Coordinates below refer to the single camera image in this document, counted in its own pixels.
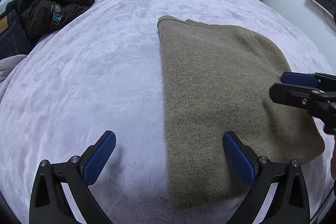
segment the olive brown garment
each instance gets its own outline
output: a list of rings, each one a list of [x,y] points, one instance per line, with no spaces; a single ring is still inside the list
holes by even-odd
[[[222,138],[234,131],[257,155],[307,163],[324,142],[305,110],[273,103],[269,88],[290,71],[268,38],[231,25],[159,19],[169,203],[187,209],[248,191]]]

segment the clothing tag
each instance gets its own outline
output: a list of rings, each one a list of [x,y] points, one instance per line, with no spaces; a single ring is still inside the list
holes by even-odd
[[[0,20],[0,33],[8,28],[7,17]]]
[[[61,6],[56,4],[52,6],[51,11],[52,11],[51,22],[58,25],[62,18],[62,8]]]

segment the brown leather patch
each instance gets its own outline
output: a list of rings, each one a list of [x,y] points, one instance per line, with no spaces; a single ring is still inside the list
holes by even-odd
[[[8,28],[7,17],[0,20],[0,33]]]

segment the blue gripper pad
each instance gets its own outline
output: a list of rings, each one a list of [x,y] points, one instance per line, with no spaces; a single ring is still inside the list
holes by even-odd
[[[225,133],[223,136],[223,147],[241,180],[245,185],[252,188],[255,184],[256,177],[254,167],[229,132]]]
[[[112,131],[110,131],[84,166],[83,175],[86,185],[91,185],[96,182],[115,146],[116,136]]]
[[[284,84],[308,86],[310,88],[317,88],[320,81],[313,75],[304,73],[285,72],[281,76],[281,82]]]

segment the jeans pocket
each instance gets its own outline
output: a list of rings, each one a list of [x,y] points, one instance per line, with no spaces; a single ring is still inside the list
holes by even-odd
[[[18,50],[16,47],[14,34],[9,39],[7,39],[7,41],[0,39],[0,60],[17,54]]]

